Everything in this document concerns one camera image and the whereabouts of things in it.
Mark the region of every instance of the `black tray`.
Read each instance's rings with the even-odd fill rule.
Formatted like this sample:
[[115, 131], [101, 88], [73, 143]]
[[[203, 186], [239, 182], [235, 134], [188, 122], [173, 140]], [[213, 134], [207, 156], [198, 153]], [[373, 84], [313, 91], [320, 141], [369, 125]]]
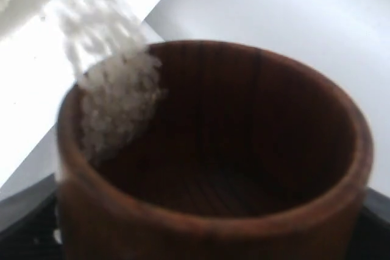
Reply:
[[[1, 260], [59, 260], [52, 176], [0, 203]], [[390, 199], [368, 190], [346, 260], [390, 260]]]

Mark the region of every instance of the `wooden bowl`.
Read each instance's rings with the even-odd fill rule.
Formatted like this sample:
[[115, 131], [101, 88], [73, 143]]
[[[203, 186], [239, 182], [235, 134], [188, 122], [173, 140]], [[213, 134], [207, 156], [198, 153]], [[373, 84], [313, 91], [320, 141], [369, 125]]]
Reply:
[[58, 117], [68, 260], [343, 259], [372, 165], [348, 95], [240, 44], [154, 44], [169, 90], [149, 130], [93, 169], [78, 87]]

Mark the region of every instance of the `cup rim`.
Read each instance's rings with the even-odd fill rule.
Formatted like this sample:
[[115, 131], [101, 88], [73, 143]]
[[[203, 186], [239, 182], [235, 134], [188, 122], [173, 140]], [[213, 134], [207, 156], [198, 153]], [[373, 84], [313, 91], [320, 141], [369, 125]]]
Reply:
[[158, 225], [161, 228], [182, 234], [196, 232], [224, 239], [242, 240], [271, 235], [279, 236], [307, 230], [353, 204], [356, 197], [361, 196], [362, 191], [366, 189], [374, 156], [369, 126], [353, 100], [338, 85], [315, 69], [289, 57], [257, 47], [208, 40], [168, 41], [152, 44], [151, 47], [164, 46], [165, 44], [199, 44], [200, 42], [204, 46], [225, 44], [226, 46], [238, 46], [241, 49], [259, 51], [263, 58], [281, 62], [284, 66], [299, 71], [300, 74], [308, 76], [320, 86], [327, 87], [331, 91], [334, 98], [345, 109], [356, 133], [352, 163], [337, 184], [308, 203], [260, 217], [202, 217], [162, 208], [136, 199], [105, 181], [83, 156], [76, 142], [76, 133], [72, 125], [75, 118], [73, 109], [80, 93], [77, 85], [74, 85], [65, 96], [57, 119], [58, 149], [62, 164], [66, 165], [66, 169], [59, 167], [57, 170], [58, 183], [61, 184], [62, 180], [66, 180], [68, 176], [66, 172], [71, 172], [72, 176], [76, 176], [76, 179], [72, 180], [76, 180], [77, 184], [81, 185], [90, 196], [99, 200], [104, 208], [122, 220], [137, 219], [140, 223]]

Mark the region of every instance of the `black surface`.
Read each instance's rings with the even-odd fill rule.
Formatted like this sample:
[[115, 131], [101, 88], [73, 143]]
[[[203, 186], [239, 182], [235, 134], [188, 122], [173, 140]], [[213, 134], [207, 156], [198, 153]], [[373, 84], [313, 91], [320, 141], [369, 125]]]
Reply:
[[[48, 177], [0, 203], [0, 260], [59, 260], [55, 182]], [[368, 191], [346, 260], [390, 260], [390, 199]]]

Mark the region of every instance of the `white surface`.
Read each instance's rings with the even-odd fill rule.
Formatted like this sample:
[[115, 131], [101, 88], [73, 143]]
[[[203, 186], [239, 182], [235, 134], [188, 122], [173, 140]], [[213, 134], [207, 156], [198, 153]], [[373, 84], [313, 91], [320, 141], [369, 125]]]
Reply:
[[[140, 20], [159, 2], [124, 1]], [[24, 3], [13, 4], [17, 16], [37, 13]], [[62, 97], [74, 81], [61, 44], [58, 28], [39, 15], [0, 41], [0, 187], [54, 125]]]
[[390, 0], [162, 0], [147, 22], [166, 40], [252, 44], [336, 81], [372, 127], [370, 186], [390, 195]]
[[[143, 24], [142, 28], [149, 43], [163, 41], [146, 23]], [[53, 127], [0, 188], [0, 201], [52, 174], [54, 168], [58, 166], [58, 161], [57, 138], [55, 136], [55, 127]]]

